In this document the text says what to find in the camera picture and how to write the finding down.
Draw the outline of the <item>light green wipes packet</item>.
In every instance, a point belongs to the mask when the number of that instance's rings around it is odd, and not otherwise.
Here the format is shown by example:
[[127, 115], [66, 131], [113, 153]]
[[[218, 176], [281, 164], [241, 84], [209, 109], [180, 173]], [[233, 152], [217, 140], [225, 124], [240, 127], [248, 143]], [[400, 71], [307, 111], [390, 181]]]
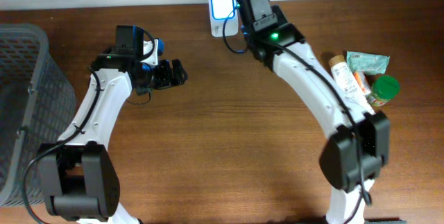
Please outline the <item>light green wipes packet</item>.
[[348, 51], [346, 56], [346, 62], [352, 72], [362, 72], [371, 76], [384, 74], [389, 61], [389, 56], [354, 51]]

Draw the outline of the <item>grey plastic basket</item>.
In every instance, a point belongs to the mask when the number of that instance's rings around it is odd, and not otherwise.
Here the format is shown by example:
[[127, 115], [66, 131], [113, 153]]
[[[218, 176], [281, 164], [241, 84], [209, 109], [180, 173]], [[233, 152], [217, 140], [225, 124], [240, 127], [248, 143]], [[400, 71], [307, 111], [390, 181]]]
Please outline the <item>grey plastic basket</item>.
[[36, 169], [24, 170], [41, 144], [55, 143], [74, 117], [76, 96], [49, 53], [46, 33], [32, 24], [1, 25], [1, 206], [43, 201]]

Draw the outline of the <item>orange tissue pack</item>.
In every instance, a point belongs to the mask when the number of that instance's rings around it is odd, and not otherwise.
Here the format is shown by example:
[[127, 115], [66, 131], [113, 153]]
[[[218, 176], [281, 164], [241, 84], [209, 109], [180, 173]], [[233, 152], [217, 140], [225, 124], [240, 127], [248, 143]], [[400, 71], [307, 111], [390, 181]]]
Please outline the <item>orange tissue pack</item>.
[[371, 93], [371, 88], [370, 85], [368, 84], [365, 74], [362, 71], [355, 71], [353, 75], [358, 83], [358, 86], [361, 88], [362, 92], [364, 93], [364, 96], [367, 97]]

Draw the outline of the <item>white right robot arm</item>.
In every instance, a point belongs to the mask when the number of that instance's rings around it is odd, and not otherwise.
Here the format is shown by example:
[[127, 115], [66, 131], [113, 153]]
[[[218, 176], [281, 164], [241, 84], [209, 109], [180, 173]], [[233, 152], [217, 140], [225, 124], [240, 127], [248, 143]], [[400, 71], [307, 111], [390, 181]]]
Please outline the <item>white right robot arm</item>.
[[389, 158], [389, 119], [370, 113], [339, 88], [279, 6], [270, 0], [236, 1], [248, 49], [291, 86], [327, 140], [319, 159], [332, 187], [324, 223], [365, 223], [370, 188]]

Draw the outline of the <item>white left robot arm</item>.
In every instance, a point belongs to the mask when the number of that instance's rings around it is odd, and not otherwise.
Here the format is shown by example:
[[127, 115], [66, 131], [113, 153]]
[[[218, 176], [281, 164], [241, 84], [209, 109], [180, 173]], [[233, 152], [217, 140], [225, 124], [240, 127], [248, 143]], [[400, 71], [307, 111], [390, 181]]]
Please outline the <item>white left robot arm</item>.
[[76, 223], [140, 223], [120, 202], [108, 146], [132, 93], [183, 85], [178, 59], [161, 60], [164, 44], [138, 26], [120, 25], [115, 45], [90, 65], [89, 88], [74, 119], [54, 144], [42, 144], [36, 165], [48, 213]]

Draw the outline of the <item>white barcode scanner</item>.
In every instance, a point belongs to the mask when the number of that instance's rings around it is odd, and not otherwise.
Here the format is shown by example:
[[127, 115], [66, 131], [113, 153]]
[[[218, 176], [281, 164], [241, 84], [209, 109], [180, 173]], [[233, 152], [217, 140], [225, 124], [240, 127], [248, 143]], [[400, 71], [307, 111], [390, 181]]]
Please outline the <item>white barcode scanner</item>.
[[223, 36], [223, 23], [225, 25], [225, 35], [234, 36], [239, 31], [238, 14], [234, 11], [235, 0], [208, 0], [210, 27], [213, 37]]

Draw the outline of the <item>white tube with gold cap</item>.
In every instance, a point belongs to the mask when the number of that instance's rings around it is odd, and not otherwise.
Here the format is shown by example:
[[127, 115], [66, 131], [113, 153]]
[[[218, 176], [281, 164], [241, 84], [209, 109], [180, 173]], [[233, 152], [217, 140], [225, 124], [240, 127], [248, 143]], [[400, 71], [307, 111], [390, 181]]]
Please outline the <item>white tube with gold cap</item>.
[[368, 104], [362, 89], [345, 61], [344, 56], [334, 56], [329, 60], [329, 66], [331, 68], [333, 79], [345, 92], [345, 95], [362, 106], [367, 112], [374, 114], [374, 109]]

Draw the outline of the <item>green lid jar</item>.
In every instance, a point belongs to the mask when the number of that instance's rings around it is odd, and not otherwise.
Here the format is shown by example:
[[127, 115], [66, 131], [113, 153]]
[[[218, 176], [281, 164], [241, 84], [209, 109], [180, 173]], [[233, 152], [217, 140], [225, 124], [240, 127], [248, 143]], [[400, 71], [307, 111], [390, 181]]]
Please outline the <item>green lid jar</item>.
[[380, 107], [394, 99], [400, 92], [400, 83], [392, 76], [381, 76], [371, 85], [368, 102]]

